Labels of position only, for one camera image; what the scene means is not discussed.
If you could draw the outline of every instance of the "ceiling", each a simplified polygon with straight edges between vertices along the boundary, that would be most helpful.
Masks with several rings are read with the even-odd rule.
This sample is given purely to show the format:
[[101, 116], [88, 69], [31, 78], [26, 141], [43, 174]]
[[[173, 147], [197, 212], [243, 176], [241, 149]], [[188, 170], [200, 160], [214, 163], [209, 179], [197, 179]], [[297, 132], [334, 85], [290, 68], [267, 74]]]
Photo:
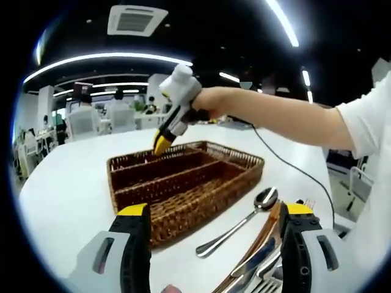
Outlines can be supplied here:
[[[388, 60], [391, 52], [386, 1], [277, 2], [296, 33], [298, 47], [292, 47], [266, 0], [80, 1], [64, 7], [64, 14], [53, 21], [41, 63], [37, 66], [32, 59], [26, 75], [69, 57], [139, 52], [192, 62], [205, 87], [237, 86], [219, 72], [240, 76], [250, 69], [253, 82], [261, 84], [274, 76], [276, 87], [305, 99], [301, 75], [305, 67], [316, 102], [334, 106], [370, 89], [371, 67], [379, 57]], [[151, 37], [110, 36], [108, 16], [118, 4], [157, 7], [169, 13]], [[93, 84], [147, 82], [151, 74], [169, 74], [174, 66], [136, 58], [83, 60], [36, 76], [25, 83], [24, 91], [59, 84], [57, 91], [68, 90], [76, 79]], [[146, 87], [137, 89], [146, 91]]]

